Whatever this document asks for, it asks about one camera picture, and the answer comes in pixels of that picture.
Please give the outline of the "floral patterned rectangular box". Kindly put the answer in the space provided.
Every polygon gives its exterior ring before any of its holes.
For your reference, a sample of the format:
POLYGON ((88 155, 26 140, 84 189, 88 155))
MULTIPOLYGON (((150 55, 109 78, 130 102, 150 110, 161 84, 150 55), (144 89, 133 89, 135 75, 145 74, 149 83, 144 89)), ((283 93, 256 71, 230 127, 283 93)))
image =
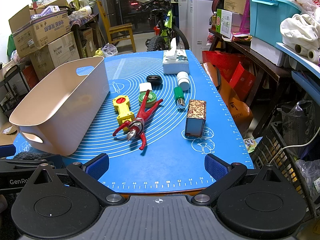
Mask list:
POLYGON ((206 122, 206 101, 190 99, 185 121, 185 135, 200 137, 206 122))

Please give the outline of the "red silver ultraman figure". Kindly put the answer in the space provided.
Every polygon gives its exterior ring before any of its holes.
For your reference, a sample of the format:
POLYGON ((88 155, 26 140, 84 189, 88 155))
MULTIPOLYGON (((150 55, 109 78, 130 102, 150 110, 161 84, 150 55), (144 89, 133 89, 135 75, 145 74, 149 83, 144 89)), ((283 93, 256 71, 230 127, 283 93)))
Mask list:
POLYGON ((149 117, 156 111, 157 107, 160 105, 160 103, 163 102, 163 99, 160 99, 155 102, 155 104, 149 108, 147 111, 145 111, 147 99, 149 97, 150 90, 148 89, 146 91, 146 94, 144 96, 144 99, 142 101, 142 104, 140 106, 140 109, 137 113, 137 116, 133 119, 133 121, 125 121, 123 124, 121 124, 112 134, 113 137, 117 135, 117 133, 123 129, 128 128, 129 133, 127 133, 127 141, 135 139, 137 137, 140 137, 142 141, 142 145, 140 146, 140 150, 144 150, 144 147, 146 146, 146 137, 144 134, 144 125, 145 122, 148 121, 149 117))

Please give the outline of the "yellow toy with red dial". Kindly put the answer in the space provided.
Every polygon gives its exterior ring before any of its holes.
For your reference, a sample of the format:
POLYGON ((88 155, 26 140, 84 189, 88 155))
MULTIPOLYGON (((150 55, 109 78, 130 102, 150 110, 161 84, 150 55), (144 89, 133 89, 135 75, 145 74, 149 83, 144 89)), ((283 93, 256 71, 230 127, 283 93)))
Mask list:
POLYGON ((130 100, 127 95, 119 95, 113 99, 114 110, 118 113, 117 122, 119 125, 125 121, 133 121, 134 113, 130 110, 130 100))

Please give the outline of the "beige plastic storage bin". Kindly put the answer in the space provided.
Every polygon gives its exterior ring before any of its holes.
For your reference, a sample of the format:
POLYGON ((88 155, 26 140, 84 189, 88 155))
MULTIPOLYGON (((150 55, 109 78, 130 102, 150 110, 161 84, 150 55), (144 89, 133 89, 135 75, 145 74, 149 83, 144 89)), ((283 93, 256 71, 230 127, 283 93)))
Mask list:
POLYGON ((9 121, 32 147, 68 156, 78 148, 108 92, 102 56, 67 62, 24 97, 9 121))

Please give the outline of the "green round tin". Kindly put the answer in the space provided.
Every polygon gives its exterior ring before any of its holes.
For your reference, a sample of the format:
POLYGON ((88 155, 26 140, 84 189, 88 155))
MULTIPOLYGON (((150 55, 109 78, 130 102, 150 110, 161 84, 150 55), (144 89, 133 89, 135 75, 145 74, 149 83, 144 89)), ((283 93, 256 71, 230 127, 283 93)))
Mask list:
MULTIPOLYGON (((146 92, 142 92, 140 93, 139 97, 138 97, 138 100, 139 100, 139 104, 141 105, 143 100, 144 100, 144 97, 145 97, 145 94, 146 92)), ((146 108, 150 108, 152 107, 157 101, 157 96, 154 92, 150 91, 149 92, 149 95, 148 95, 148 99, 146 101, 146 108)))

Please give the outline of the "white pill bottle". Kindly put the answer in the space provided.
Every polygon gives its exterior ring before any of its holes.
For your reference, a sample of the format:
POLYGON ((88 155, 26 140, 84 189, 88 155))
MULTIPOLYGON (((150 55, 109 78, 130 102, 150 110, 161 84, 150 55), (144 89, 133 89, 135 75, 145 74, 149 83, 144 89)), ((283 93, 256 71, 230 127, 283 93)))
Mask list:
POLYGON ((189 74, 187 72, 179 72, 177 74, 177 83, 183 91, 188 90, 190 88, 189 74))

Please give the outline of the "black plastic crate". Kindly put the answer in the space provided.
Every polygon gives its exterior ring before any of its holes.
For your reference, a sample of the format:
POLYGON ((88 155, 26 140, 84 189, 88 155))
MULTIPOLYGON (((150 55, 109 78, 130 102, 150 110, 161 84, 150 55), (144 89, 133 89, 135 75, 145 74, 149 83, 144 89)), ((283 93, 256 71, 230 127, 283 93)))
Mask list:
POLYGON ((282 175, 293 185, 307 204, 306 219, 319 217, 319 204, 316 204, 309 193, 305 179, 295 165, 295 157, 290 149, 281 151, 286 146, 282 136, 281 113, 275 107, 270 113, 264 114, 254 130, 254 135, 262 136, 255 150, 249 155, 255 168, 267 163, 275 165, 282 175))

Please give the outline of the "blue silicone baking mat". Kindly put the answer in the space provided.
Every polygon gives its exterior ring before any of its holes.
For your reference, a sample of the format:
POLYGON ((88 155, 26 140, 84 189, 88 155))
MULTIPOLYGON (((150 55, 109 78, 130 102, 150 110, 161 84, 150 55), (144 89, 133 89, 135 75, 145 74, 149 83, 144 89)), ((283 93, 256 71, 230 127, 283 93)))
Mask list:
MULTIPOLYGON (((109 92, 90 124, 76 151, 63 156, 65 164, 85 163, 101 153, 109 157, 108 171, 100 182, 120 193, 156 193, 191 191, 207 187, 214 179, 205 171, 204 158, 214 154, 227 163, 239 162, 252 169, 246 150, 231 113, 216 87, 195 58, 187 52, 190 88, 185 100, 206 101, 206 122, 199 138, 185 135, 186 109, 179 109, 174 98, 177 86, 175 75, 163 73, 163 54, 160 51, 124 54, 104 58, 109 92), (140 139, 127 141, 118 128, 118 113, 113 99, 127 95, 130 110, 137 113, 139 84, 148 75, 159 75, 163 83, 153 87, 163 102, 145 123, 146 146, 140 150, 140 139)), ((18 151, 39 152, 18 134, 18 151)))

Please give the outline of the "white square eraser block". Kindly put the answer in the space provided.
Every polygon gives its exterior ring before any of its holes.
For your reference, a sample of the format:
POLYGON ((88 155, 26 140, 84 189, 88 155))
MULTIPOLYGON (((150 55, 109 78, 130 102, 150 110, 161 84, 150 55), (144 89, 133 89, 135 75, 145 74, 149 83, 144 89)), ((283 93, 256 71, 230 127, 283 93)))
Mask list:
POLYGON ((147 90, 152 91, 152 84, 150 82, 144 82, 139 84, 139 92, 144 93, 147 90))

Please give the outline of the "red gift bag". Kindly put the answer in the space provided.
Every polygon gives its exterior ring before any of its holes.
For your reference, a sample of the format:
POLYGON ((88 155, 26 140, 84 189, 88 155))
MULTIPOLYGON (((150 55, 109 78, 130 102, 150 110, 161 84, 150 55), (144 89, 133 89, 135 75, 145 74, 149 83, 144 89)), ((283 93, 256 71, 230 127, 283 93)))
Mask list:
POLYGON ((249 71, 253 64, 245 55, 205 50, 202 52, 202 59, 204 63, 214 65, 240 100, 245 100, 256 80, 255 75, 249 71))

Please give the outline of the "wooden chair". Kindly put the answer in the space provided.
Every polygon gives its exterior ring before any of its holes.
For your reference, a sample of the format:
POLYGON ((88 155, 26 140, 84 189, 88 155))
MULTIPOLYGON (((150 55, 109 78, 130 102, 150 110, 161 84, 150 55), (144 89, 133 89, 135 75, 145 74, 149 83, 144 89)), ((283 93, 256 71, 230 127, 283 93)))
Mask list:
POLYGON ((96 0, 96 4, 99 9, 99 15, 101 16, 101 19, 103 21, 108 42, 110 44, 116 44, 117 42, 123 41, 123 40, 130 40, 131 41, 131 46, 132 46, 132 51, 135 53, 136 52, 136 45, 134 41, 134 36, 133 36, 133 31, 132 31, 132 24, 131 23, 126 23, 126 24, 121 24, 121 25, 115 25, 111 26, 108 16, 103 8, 103 4, 101 1, 96 0))

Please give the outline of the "upper cardboard box open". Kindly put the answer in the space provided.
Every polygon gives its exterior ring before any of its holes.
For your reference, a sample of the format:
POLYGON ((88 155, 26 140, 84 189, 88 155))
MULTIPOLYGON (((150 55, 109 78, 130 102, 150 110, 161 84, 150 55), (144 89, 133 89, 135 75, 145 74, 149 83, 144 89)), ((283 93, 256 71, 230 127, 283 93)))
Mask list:
POLYGON ((35 18, 35 15, 42 13, 49 6, 30 9, 26 5, 9 19, 19 57, 25 57, 70 32, 67 1, 55 0, 49 5, 59 10, 35 18))

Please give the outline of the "green black bicycle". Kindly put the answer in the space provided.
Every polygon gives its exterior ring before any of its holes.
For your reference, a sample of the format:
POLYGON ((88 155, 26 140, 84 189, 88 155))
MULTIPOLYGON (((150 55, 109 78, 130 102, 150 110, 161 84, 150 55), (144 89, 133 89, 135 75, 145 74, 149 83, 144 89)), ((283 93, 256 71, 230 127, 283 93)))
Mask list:
POLYGON ((149 19, 155 18, 159 33, 145 43, 147 51, 169 50, 171 41, 179 37, 184 49, 189 50, 189 42, 184 33, 174 23, 172 1, 177 0, 136 0, 141 5, 139 10, 148 12, 149 19))

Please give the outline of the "white refrigerator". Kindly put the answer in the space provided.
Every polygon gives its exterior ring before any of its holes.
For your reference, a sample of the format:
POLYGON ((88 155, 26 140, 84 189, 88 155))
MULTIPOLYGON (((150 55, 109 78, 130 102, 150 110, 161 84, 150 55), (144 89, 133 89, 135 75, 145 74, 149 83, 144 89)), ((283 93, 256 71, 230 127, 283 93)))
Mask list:
POLYGON ((189 49, 199 62, 202 62, 202 52, 208 50, 208 29, 212 13, 213 0, 178 0, 179 29, 184 33, 189 43, 189 49))

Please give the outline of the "teal plastic storage crate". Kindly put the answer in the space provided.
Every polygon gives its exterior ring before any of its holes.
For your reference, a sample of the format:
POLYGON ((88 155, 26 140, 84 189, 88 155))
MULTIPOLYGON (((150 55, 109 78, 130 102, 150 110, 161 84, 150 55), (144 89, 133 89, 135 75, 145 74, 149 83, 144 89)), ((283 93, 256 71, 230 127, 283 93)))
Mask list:
POLYGON ((288 0, 249 0, 250 34, 271 46, 282 41, 280 24, 286 18, 302 12, 288 0))

